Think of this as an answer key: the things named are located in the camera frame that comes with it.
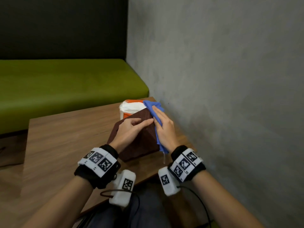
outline blue rag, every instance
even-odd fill
[[[143,104],[148,108],[148,110],[150,111],[152,116],[155,117],[156,120],[158,121],[158,123],[162,126],[163,124],[162,124],[161,120],[159,119],[159,117],[156,115],[156,113],[152,109],[152,106],[156,106],[158,109],[160,109],[161,111],[164,112],[165,110],[164,110],[164,108],[162,108],[161,103],[155,102],[155,101],[144,100]],[[155,133],[156,133],[157,144],[159,145],[159,150],[166,154],[169,153],[169,151],[159,142],[156,127],[155,127]]]

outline left hand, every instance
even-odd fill
[[[109,145],[116,149],[118,153],[122,152],[132,141],[134,141],[137,134],[144,127],[153,123],[153,119],[148,119],[141,123],[140,121],[140,118],[124,120],[124,122],[119,125],[116,137]]]

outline wooden table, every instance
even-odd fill
[[[74,176],[77,162],[93,147],[104,145],[114,124],[120,120],[120,103],[56,114],[29,122],[25,152],[22,189],[20,197],[20,221],[23,224],[44,203],[54,196]],[[194,149],[179,129],[176,131],[181,144]],[[133,161],[121,163],[120,171],[128,169],[136,173],[138,184],[157,174],[172,161],[169,155],[156,152]],[[95,189],[82,212],[108,198]]]

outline black wall panel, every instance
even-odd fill
[[[128,0],[0,0],[0,59],[122,58]]]

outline green bench cushion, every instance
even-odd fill
[[[125,99],[149,89],[121,59],[0,60],[0,134],[28,121]]]

